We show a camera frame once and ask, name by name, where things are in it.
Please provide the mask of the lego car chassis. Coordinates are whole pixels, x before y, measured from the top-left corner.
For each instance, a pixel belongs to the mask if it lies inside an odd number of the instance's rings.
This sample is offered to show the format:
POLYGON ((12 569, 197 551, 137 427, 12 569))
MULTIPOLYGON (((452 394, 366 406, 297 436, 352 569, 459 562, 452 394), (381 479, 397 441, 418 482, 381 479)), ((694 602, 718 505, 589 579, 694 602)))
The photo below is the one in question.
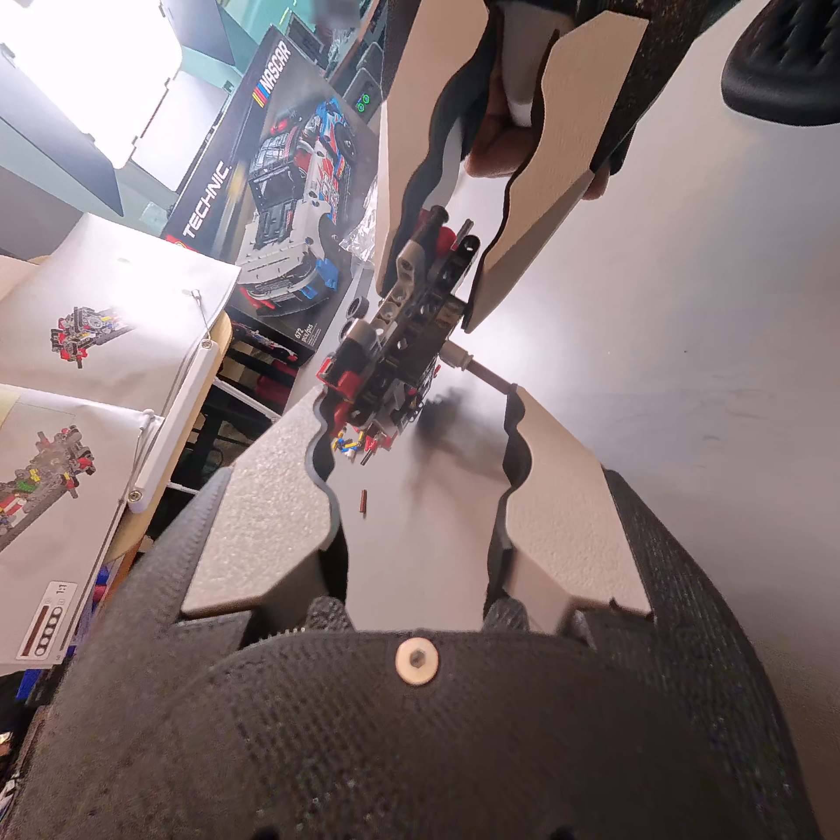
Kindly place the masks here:
POLYGON ((438 311, 416 314, 396 298, 395 283, 373 319, 357 319, 317 373, 331 439, 356 430, 368 434, 363 465, 376 452, 390 450, 418 418, 441 351, 466 307, 453 293, 438 311))

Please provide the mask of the white book stand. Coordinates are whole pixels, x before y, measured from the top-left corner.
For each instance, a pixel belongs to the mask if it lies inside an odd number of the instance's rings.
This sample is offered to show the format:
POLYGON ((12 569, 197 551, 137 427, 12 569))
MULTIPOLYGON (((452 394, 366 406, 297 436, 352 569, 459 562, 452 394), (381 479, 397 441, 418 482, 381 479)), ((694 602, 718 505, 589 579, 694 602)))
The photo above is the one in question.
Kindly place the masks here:
POLYGON ((185 374, 185 379, 160 429, 154 434, 138 475, 129 484, 125 510, 101 557, 101 565, 125 564, 125 556, 136 553, 165 490, 169 486, 177 461, 193 432, 201 408, 213 386, 256 410, 271 423, 280 415, 256 399, 226 384, 218 376, 226 352, 234 338, 230 317, 221 313, 206 337, 199 343, 185 374))

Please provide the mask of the black battery charger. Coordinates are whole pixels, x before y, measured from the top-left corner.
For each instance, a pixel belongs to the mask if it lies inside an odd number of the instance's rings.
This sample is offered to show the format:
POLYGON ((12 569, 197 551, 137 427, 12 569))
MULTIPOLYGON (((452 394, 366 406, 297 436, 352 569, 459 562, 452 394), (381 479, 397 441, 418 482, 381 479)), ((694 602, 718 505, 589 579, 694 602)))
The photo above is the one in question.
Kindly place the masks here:
POLYGON ((343 99, 363 123, 370 123, 382 105, 380 81, 367 69, 357 69, 343 99))

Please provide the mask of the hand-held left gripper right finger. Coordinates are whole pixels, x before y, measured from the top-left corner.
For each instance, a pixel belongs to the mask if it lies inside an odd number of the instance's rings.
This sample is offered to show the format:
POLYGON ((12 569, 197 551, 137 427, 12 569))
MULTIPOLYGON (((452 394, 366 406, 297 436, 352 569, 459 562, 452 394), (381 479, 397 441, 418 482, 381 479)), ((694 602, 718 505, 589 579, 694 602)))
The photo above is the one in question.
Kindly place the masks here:
POLYGON ((520 385, 507 389, 502 493, 487 557, 487 610, 519 601, 556 634, 587 608, 652 611, 602 463, 520 385))

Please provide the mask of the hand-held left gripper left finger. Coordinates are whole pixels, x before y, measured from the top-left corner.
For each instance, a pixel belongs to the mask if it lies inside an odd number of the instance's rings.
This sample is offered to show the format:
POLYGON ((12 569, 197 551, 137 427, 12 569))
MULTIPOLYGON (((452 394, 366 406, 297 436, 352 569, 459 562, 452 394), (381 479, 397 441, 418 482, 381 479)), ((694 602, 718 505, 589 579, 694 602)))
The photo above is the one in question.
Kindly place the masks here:
POLYGON ((340 504, 328 483, 335 406, 326 386, 312 387, 236 459, 185 617, 259 611, 268 621, 300 621, 314 599, 342 600, 340 504))

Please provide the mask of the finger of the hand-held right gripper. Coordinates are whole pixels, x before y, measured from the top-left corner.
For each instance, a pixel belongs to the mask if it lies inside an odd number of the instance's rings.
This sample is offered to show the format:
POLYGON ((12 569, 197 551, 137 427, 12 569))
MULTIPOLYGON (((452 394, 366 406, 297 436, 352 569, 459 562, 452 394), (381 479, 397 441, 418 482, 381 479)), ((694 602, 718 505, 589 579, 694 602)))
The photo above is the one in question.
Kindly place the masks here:
POLYGON ((497 56, 492 2, 389 2, 377 173, 374 280, 396 282, 396 258, 422 210, 446 207, 487 105, 497 56))
POLYGON ((507 185, 462 321, 467 333, 504 301, 592 183, 592 159, 647 27, 605 10, 552 43, 534 99, 539 139, 507 185))

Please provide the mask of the person's right hand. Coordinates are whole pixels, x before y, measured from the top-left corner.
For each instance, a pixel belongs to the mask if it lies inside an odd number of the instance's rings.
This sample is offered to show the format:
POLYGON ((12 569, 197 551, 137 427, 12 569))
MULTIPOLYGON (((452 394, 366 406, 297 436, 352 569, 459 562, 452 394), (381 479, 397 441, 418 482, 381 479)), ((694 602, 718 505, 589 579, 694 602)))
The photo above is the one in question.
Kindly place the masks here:
POLYGON ((518 125, 511 116, 498 57, 490 74, 486 112, 464 160, 465 173, 476 179, 508 178, 528 160, 537 140, 532 126, 518 125))

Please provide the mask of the empty clear plastic bag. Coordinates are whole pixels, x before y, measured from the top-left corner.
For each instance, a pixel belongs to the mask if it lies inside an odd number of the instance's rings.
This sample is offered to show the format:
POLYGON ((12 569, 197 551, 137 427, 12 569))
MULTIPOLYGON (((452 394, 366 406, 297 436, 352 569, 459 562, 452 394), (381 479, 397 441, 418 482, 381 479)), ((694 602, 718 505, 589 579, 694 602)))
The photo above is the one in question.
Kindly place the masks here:
POLYGON ((376 211, 375 206, 365 208, 357 225, 340 241, 342 249, 362 262, 372 262, 375 254, 376 211))

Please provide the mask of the lego race car box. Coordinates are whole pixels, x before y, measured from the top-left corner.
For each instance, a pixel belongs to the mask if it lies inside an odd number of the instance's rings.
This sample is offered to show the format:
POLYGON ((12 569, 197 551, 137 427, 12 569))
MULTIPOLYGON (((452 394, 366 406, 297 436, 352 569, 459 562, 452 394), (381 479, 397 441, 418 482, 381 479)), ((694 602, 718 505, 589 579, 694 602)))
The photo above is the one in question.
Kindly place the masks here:
POLYGON ((161 237, 236 266, 230 318, 306 361, 350 288, 376 162, 370 128, 270 27, 161 237))

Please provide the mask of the black lego beam subassembly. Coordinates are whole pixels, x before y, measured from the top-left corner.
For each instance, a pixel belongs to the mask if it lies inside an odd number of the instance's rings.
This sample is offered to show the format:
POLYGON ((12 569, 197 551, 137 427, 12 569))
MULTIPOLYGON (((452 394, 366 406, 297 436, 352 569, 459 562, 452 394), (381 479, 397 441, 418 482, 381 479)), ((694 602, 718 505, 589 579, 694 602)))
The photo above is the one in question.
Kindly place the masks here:
POLYGON ((474 224, 467 218, 453 229, 443 206, 420 210, 394 262, 399 303, 410 305, 416 314, 444 306, 478 256, 480 240, 474 224))

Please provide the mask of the black ribbed object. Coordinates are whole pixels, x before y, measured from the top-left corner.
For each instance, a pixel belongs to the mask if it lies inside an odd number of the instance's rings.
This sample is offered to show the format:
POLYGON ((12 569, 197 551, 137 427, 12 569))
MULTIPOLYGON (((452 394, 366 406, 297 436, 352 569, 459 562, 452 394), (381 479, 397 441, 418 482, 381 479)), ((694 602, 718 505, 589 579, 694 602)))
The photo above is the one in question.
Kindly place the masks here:
POLYGON ((838 124, 839 2, 769 2, 732 48, 721 95, 765 122, 838 124))

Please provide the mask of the studio light panel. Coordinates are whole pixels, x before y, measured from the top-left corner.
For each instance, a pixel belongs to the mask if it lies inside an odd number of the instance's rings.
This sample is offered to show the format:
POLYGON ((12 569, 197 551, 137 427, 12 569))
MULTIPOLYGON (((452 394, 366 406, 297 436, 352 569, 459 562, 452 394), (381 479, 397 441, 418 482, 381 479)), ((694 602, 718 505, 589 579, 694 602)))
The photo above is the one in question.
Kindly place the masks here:
POLYGON ((171 205, 241 34, 222 2, 1 2, 2 166, 83 211, 171 205))

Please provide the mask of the lego instruction booklet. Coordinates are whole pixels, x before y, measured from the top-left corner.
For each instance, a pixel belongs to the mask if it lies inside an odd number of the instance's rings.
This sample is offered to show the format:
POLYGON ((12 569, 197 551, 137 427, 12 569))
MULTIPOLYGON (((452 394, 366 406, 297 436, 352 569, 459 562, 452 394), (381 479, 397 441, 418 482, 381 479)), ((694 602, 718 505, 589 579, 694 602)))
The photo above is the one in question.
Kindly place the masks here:
POLYGON ((2 258, 2 676, 58 665, 105 549, 238 268, 84 215, 2 258))

